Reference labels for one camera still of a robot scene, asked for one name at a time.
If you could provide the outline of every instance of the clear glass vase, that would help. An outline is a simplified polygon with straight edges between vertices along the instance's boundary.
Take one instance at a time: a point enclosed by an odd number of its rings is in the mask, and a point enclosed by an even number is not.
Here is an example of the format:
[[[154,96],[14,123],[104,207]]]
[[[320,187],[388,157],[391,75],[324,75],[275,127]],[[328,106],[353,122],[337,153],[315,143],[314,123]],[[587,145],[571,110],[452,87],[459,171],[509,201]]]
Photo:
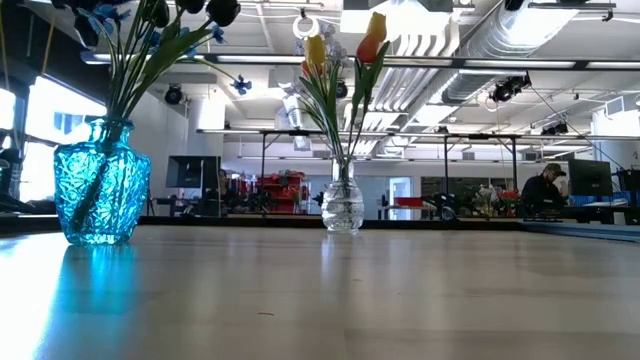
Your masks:
[[[332,233],[355,234],[362,226],[362,192],[353,179],[353,158],[333,158],[333,182],[324,192],[322,222]]]
[[[89,140],[58,146],[54,153],[60,225],[72,244],[124,243],[145,204],[151,162],[127,144],[130,121],[85,121],[91,127]]]

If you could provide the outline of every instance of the man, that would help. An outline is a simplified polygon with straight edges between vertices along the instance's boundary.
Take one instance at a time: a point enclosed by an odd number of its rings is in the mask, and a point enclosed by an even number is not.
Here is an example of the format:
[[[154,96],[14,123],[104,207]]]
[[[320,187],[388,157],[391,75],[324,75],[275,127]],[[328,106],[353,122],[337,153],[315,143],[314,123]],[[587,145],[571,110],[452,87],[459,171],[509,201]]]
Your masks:
[[[558,187],[553,184],[559,176],[567,176],[567,173],[562,171],[560,165],[550,163],[542,174],[529,178],[521,195],[525,208],[534,212],[562,208],[566,196],[560,195]]]

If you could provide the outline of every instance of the ventilation duct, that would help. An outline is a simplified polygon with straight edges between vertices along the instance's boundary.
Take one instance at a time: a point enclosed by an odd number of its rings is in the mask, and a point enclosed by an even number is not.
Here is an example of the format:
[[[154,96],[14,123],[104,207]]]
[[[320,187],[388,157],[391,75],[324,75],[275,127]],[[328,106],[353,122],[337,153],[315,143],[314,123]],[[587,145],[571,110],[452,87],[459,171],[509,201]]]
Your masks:
[[[471,58],[530,57],[578,13],[577,10],[530,9],[530,2],[532,1],[524,0],[518,11],[508,11],[500,6],[469,41],[460,47],[457,55]],[[466,74],[459,70],[441,71],[429,84],[426,98],[421,97],[422,104],[426,100],[426,103],[452,106],[415,104],[412,106],[413,111],[409,111],[409,119],[417,117],[423,125],[435,125],[458,110],[459,107],[455,105],[472,99],[491,84],[494,78],[494,75]]]

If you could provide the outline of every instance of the computer monitor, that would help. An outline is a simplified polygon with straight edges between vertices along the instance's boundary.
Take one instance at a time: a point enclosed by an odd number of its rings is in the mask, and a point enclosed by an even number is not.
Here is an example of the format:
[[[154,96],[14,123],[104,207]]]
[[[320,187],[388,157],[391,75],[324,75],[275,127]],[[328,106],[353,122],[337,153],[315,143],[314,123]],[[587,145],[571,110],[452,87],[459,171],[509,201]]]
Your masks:
[[[217,189],[219,169],[220,157],[218,156],[170,156],[167,166],[167,187]]]
[[[569,160],[571,195],[612,196],[611,165],[606,161]]]

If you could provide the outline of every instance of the red tulip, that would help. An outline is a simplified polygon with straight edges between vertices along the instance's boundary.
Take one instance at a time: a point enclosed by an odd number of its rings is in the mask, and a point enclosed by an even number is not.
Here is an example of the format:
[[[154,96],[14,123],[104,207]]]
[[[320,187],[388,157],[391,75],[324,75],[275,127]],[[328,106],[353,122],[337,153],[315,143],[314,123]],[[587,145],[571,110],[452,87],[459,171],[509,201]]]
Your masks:
[[[360,45],[358,45],[358,50],[356,50],[356,57],[363,64],[371,64],[376,61],[376,56],[378,55],[378,39],[374,34],[369,34],[362,39]]]

